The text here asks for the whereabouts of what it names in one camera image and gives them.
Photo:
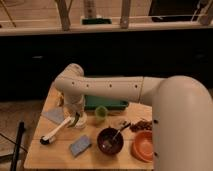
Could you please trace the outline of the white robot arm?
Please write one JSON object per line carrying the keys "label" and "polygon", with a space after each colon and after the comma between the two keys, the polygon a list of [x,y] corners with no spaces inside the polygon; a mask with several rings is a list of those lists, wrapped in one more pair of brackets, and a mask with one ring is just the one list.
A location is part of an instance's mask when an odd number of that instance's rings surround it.
{"label": "white robot arm", "polygon": [[86,77],[68,65],[54,80],[70,105],[84,95],[152,107],[154,171],[213,171],[213,98],[188,76]]}

